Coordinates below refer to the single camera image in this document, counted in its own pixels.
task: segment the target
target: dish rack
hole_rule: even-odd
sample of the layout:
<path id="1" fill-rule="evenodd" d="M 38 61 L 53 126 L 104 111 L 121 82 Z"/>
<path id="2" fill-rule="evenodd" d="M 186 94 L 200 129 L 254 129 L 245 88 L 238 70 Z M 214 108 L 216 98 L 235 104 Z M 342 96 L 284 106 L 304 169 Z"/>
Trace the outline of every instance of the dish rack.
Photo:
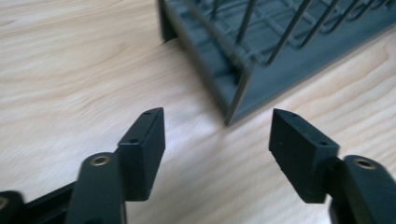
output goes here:
<path id="1" fill-rule="evenodd" d="M 396 23 L 396 0 L 158 0 L 227 125 Z"/>

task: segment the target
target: wood grain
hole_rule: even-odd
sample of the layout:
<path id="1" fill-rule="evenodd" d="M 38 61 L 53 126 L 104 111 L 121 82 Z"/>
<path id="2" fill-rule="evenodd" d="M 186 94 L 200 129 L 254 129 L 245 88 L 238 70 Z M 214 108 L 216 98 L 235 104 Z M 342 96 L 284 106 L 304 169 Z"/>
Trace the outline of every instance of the wood grain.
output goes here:
<path id="1" fill-rule="evenodd" d="M 302 115 L 396 177 L 396 29 L 225 128 L 190 57 L 163 44 L 155 1 L 2 1 L 0 190 L 31 201 L 113 151 L 141 112 L 165 109 L 167 149 L 130 223 L 329 223 L 269 153 L 274 107 Z"/>

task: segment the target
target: wooden table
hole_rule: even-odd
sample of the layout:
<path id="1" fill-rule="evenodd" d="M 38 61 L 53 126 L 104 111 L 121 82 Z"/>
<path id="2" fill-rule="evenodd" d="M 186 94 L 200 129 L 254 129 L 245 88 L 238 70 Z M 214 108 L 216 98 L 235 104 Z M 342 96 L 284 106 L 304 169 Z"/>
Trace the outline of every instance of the wooden table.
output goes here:
<path id="1" fill-rule="evenodd" d="M 130 223 L 329 223 L 268 151 L 272 109 L 302 115 L 396 177 L 396 28 L 225 128 L 155 1 L 16 1 L 0 6 L 0 190 L 31 201 L 113 151 L 145 110 L 165 109 L 167 149 Z"/>

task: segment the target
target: light wood surface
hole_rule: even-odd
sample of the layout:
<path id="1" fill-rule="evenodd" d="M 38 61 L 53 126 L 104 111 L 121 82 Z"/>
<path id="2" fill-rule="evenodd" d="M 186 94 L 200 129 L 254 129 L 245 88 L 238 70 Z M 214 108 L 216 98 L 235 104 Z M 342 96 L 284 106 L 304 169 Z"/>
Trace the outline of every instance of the light wood surface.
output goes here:
<path id="1" fill-rule="evenodd" d="M 393 28 L 225 128 L 189 55 L 163 44 L 155 1 L 2 1 L 0 191 L 31 201 L 74 181 L 85 158 L 163 106 L 167 149 L 129 223 L 330 223 L 328 205 L 304 204 L 268 151 L 272 109 L 396 177 L 395 75 Z"/>

